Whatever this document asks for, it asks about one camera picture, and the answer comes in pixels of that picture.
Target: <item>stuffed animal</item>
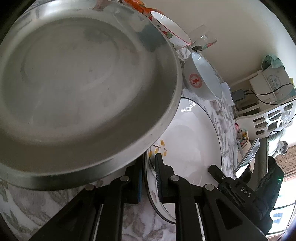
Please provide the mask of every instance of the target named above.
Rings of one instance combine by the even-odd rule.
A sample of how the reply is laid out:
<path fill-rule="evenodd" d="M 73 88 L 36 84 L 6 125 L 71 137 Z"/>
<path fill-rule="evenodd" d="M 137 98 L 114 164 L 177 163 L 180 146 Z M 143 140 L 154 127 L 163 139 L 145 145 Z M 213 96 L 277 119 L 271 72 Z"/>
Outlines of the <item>stuffed animal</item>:
<path fill-rule="evenodd" d="M 286 141 L 280 141 L 276 147 L 275 153 L 272 155 L 272 157 L 276 157 L 277 155 L 286 155 L 288 149 L 288 142 Z"/>

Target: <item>red rim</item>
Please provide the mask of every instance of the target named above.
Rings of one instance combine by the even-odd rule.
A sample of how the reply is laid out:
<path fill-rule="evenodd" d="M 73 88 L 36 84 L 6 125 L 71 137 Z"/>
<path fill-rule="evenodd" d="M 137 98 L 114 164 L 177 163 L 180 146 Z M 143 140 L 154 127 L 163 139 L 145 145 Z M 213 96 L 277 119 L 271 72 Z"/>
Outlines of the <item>red rim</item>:
<path fill-rule="evenodd" d="M 152 13 L 153 12 L 155 12 L 155 11 L 151 11 L 150 12 L 150 14 L 151 14 L 151 16 L 157 21 L 157 22 L 159 22 L 162 26 L 164 26 L 160 21 L 158 21 L 157 19 L 156 19 L 156 17 L 154 17 L 153 15 L 152 15 Z M 188 43 L 188 42 L 186 42 L 184 39 L 182 39 L 182 38 L 180 38 L 177 34 L 175 34 L 173 31 L 171 31 L 172 32 L 172 34 L 174 34 L 175 36 L 177 36 L 179 39 L 181 39 L 181 40 L 183 40 L 185 43 L 187 43 L 187 44 L 192 44 L 192 41 L 190 40 L 190 43 Z"/>

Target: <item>stainless steel plate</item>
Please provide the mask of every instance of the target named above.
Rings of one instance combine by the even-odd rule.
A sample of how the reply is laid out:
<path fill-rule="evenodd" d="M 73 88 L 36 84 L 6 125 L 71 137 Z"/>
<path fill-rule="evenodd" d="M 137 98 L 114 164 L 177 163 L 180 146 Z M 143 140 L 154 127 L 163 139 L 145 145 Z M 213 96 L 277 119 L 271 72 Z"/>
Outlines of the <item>stainless steel plate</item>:
<path fill-rule="evenodd" d="M 165 131 L 181 96 L 171 43 L 117 2 L 36 6 L 0 56 L 0 178 L 25 188 L 70 188 L 130 163 Z"/>

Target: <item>brown patterned fabric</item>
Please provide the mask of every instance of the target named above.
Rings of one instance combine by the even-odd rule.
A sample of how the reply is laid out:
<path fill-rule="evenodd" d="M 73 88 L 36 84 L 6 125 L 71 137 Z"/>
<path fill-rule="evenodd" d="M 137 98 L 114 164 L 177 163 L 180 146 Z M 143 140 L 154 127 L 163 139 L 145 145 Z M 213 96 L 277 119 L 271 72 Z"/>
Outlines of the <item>brown patterned fabric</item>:
<path fill-rule="evenodd" d="M 296 145 L 289 147 L 286 155 L 278 155 L 275 160 L 285 173 L 284 182 L 296 178 Z"/>

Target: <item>screw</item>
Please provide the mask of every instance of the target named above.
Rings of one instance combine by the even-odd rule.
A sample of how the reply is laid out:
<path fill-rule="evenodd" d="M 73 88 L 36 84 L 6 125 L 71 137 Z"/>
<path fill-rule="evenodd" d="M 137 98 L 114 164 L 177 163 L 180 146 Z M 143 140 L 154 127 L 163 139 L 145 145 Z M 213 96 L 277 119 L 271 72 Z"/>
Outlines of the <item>screw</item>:
<path fill-rule="evenodd" d="M 84 188 L 87 191 L 92 191 L 94 189 L 94 185 L 92 185 L 92 184 L 86 184 Z"/>
<path fill-rule="evenodd" d="M 127 182 L 129 180 L 129 176 L 121 176 L 120 181 Z"/>
<path fill-rule="evenodd" d="M 207 189 L 208 191 L 213 191 L 214 190 L 214 186 L 212 184 L 206 184 L 205 185 L 205 189 Z"/>
<path fill-rule="evenodd" d="M 170 179 L 171 179 L 172 181 L 176 182 L 176 181 L 179 181 L 180 178 L 179 178 L 177 175 L 172 175 L 172 176 L 170 177 Z"/>

